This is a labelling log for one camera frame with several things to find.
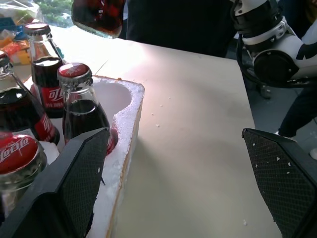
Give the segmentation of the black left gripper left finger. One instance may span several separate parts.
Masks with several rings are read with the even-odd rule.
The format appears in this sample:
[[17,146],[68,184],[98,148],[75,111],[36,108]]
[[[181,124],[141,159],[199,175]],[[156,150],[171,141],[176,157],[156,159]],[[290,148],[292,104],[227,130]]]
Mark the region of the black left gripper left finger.
[[106,158],[109,129],[72,138],[0,227],[2,238],[83,238]]

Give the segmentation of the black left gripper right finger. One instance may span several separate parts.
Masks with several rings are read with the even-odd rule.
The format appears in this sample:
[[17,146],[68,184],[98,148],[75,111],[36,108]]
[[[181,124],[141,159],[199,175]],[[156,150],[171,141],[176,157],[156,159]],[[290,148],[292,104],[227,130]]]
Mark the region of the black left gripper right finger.
[[284,238],[317,236],[317,162],[294,140],[242,131],[256,183]]

